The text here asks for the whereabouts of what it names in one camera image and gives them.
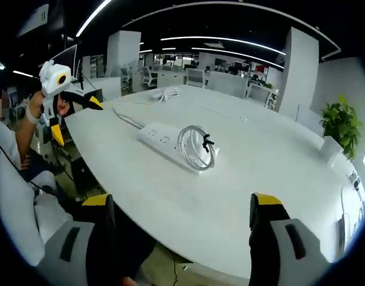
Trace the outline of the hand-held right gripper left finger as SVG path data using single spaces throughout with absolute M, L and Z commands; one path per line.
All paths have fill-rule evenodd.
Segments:
M 110 194 L 84 201 L 36 198 L 45 254 L 36 270 L 49 285 L 114 285 L 116 240 Z

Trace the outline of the person's left hand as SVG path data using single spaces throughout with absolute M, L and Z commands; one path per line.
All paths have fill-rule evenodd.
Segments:
M 43 99 L 44 95 L 42 91 L 37 91 L 34 96 L 32 96 L 29 102 L 30 113 L 36 119 L 38 119 L 41 115 L 41 106 Z M 64 116 L 65 114 L 67 114 L 70 109 L 70 104 L 62 99 L 61 94 L 58 94 L 57 96 L 56 108 L 57 113 L 60 116 Z

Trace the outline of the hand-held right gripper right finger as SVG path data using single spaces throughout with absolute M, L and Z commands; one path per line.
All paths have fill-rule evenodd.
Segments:
M 315 285 L 330 266 L 320 240 L 272 195 L 251 195 L 249 227 L 249 285 Z

